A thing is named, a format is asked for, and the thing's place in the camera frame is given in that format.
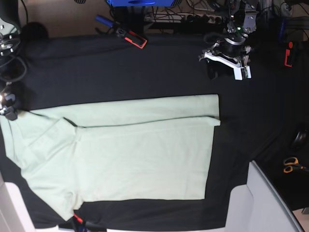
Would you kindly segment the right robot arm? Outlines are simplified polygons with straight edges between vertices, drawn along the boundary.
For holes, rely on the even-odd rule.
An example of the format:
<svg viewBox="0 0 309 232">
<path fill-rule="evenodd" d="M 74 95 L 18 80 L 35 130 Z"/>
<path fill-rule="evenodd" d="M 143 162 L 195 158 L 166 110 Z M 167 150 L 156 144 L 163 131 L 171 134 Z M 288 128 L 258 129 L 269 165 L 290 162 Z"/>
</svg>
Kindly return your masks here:
<svg viewBox="0 0 309 232">
<path fill-rule="evenodd" d="M 0 115 L 10 121 L 18 117 L 15 109 L 16 94 L 12 84 L 22 80 L 28 67 L 19 55 L 22 48 L 22 26 L 19 17 L 19 1 L 0 2 Z"/>
</svg>

